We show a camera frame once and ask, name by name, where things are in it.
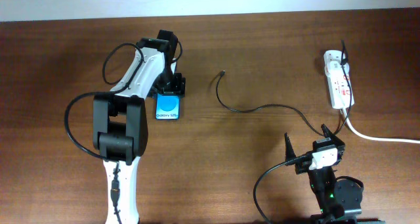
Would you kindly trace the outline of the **blue screen smartphone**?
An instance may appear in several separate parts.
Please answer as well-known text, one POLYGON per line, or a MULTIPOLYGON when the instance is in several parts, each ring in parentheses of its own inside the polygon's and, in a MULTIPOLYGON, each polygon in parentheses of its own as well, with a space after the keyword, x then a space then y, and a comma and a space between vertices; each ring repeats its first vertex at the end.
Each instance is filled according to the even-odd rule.
POLYGON ((180 115, 180 97, 157 94, 156 119, 178 120, 180 115))

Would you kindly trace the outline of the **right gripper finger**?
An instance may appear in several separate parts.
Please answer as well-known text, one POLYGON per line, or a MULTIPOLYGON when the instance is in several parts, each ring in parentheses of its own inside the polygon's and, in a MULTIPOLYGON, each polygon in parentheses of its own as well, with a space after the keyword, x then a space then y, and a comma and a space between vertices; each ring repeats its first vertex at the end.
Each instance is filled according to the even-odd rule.
POLYGON ((321 129, 322 129, 324 137, 327 141, 333 143, 336 146, 343 146, 344 145, 344 142, 342 140, 340 140, 333 132, 331 132, 325 124, 321 125, 321 129))
POLYGON ((296 159, 296 154, 293 150, 293 146, 291 144, 290 138, 287 133, 284 134, 285 140, 285 161, 288 162, 290 160, 296 159))

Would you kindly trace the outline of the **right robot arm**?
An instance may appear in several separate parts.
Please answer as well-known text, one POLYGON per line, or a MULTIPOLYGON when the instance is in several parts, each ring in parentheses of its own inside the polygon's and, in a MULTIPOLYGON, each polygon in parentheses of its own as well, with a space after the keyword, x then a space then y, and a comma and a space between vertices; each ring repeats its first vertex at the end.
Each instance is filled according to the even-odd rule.
POLYGON ((322 125, 324 138, 312 143, 312 150, 296 156, 287 134, 285 162, 295 166, 297 175, 306 173, 315 194, 320 214, 310 216, 311 223, 356 223, 362 213, 364 184, 349 176, 337 177, 333 166, 342 160, 345 143, 322 125))

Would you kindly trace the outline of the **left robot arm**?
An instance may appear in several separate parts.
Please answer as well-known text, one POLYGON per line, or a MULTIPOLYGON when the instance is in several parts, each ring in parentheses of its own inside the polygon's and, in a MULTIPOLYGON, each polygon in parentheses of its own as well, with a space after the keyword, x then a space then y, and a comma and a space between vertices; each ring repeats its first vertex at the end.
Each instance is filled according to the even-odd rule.
POLYGON ((125 75, 93 100, 93 144, 102 157, 108 188, 107 223, 139 223, 137 170, 148 142, 145 100, 152 97, 166 120, 175 120, 186 80, 177 72, 178 37, 160 30, 134 44, 125 75))

